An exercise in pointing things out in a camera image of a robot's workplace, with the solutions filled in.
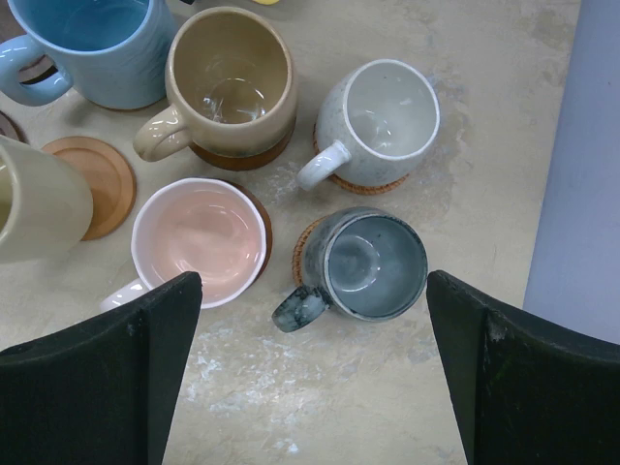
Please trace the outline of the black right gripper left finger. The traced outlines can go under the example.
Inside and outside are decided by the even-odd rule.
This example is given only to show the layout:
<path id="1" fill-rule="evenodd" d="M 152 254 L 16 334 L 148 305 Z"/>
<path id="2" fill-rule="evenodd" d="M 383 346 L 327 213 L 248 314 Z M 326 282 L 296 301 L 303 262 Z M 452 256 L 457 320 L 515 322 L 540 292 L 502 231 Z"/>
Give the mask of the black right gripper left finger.
<path id="1" fill-rule="evenodd" d="M 201 304 L 184 272 L 2 351 L 2 463 L 162 463 Z"/>

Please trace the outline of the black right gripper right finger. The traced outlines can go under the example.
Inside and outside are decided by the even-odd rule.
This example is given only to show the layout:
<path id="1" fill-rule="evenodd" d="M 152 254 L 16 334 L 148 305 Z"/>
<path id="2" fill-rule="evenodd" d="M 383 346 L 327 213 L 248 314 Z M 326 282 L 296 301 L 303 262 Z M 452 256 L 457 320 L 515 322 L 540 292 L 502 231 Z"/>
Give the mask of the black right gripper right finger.
<path id="1" fill-rule="evenodd" d="M 468 463 L 618 463 L 618 345 L 443 270 L 426 300 Z"/>

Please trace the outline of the pale yellow mug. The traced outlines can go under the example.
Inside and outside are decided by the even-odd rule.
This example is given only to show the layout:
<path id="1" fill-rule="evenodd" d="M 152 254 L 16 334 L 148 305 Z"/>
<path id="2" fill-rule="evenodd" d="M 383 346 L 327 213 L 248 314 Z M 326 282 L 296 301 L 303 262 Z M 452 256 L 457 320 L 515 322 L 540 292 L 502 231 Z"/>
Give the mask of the pale yellow mug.
<path id="1" fill-rule="evenodd" d="M 64 253 L 85 236 L 93 197 L 84 176 L 62 159 L 1 138 L 1 262 Z"/>

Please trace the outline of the pink mug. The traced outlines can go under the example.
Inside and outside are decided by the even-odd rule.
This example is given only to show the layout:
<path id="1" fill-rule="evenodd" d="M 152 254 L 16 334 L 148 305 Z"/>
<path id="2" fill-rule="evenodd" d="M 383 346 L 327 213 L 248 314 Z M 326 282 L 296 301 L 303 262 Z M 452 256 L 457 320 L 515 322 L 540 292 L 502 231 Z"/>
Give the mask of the pink mug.
<path id="1" fill-rule="evenodd" d="M 202 309 L 224 305 L 258 279 L 271 249 L 268 213 L 250 191 L 222 179 L 175 181 L 154 193 L 135 219 L 131 256 L 139 277 L 100 308 L 126 304 L 186 271 L 200 275 Z"/>

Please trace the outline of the grey stoneware cup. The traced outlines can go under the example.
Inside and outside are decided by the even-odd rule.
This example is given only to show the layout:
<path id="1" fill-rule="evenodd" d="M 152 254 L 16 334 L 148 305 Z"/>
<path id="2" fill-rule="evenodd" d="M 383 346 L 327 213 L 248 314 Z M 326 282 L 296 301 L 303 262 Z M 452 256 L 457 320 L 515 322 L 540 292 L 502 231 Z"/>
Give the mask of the grey stoneware cup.
<path id="1" fill-rule="evenodd" d="M 308 326 L 330 307 L 366 322 L 392 320 L 423 291 L 427 255 L 406 222 L 369 206 L 328 216 L 324 285 L 297 286 L 275 309 L 272 321 L 283 332 Z"/>

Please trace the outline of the woven rattan coaster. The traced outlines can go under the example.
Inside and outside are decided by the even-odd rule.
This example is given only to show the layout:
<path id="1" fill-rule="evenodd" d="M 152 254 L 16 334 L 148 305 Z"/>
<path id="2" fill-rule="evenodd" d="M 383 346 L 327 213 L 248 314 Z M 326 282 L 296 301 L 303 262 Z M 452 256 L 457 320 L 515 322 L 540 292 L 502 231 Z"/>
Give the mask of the woven rattan coaster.
<path id="1" fill-rule="evenodd" d="M 308 191 L 329 178 L 358 195 L 389 192 L 409 176 L 419 155 L 390 157 L 371 148 L 347 121 L 317 117 L 313 129 L 316 155 L 297 175 L 297 184 Z"/>
<path id="2" fill-rule="evenodd" d="M 326 245 L 329 240 L 329 216 L 310 224 L 301 234 L 294 247 L 292 268 L 297 286 L 322 287 Z"/>

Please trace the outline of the dark walnut coaster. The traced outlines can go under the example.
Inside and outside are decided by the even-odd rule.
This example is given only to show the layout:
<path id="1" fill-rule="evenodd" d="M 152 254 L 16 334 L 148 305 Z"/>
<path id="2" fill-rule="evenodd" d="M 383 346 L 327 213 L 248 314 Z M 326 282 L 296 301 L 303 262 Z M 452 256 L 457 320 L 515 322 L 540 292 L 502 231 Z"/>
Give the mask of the dark walnut coaster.
<path id="1" fill-rule="evenodd" d="M 9 10 L 2 10 L 1 42 L 25 35 L 25 31 L 11 15 Z M 53 62 L 47 56 L 41 56 L 32 63 L 22 67 L 18 73 L 19 81 L 24 84 L 34 84 L 43 81 L 56 72 Z"/>
<path id="2" fill-rule="evenodd" d="M 19 126 L 3 111 L 0 111 L 0 133 L 2 136 L 12 140 L 17 140 L 23 143 L 27 142 L 27 138 Z"/>

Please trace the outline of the white mug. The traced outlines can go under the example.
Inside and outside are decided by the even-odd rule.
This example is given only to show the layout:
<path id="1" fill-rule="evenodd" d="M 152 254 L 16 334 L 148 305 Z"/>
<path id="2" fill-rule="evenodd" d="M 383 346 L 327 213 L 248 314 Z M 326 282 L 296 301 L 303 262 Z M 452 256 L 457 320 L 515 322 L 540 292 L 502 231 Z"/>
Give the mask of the white mug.
<path id="1" fill-rule="evenodd" d="M 437 138 L 438 98 L 425 76 L 394 59 L 378 59 L 349 73 L 335 85 L 317 117 L 347 121 L 373 149 L 390 157 L 419 155 Z"/>

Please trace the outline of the light blue mug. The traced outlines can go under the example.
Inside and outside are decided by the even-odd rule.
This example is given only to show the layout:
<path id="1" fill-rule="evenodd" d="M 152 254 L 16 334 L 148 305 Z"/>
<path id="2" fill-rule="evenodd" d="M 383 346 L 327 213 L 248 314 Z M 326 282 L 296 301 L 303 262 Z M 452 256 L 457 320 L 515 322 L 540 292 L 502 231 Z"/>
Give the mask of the light blue mug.
<path id="1" fill-rule="evenodd" d="M 148 107 L 166 95 L 177 25 L 164 1 L 12 1 L 25 35 L 1 45 L 1 91 L 30 107 L 70 89 L 108 109 Z M 47 56 L 56 72 L 24 84 L 22 67 Z"/>

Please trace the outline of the tan stoneware mug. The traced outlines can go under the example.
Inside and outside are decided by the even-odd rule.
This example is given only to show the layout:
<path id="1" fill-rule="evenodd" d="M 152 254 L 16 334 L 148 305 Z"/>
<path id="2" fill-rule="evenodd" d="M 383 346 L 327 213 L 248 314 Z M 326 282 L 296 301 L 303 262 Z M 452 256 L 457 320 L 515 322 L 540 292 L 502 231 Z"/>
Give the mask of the tan stoneware mug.
<path id="1" fill-rule="evenodd" d="M 147 162 L 193 142 L 228 157 L 275 145 L 296 121 L 298 78 L 281 35 L 261 16 L 233 7 L 201 11 L 176 33 L 165 68 L 168 108 L 137 132 Z"/>

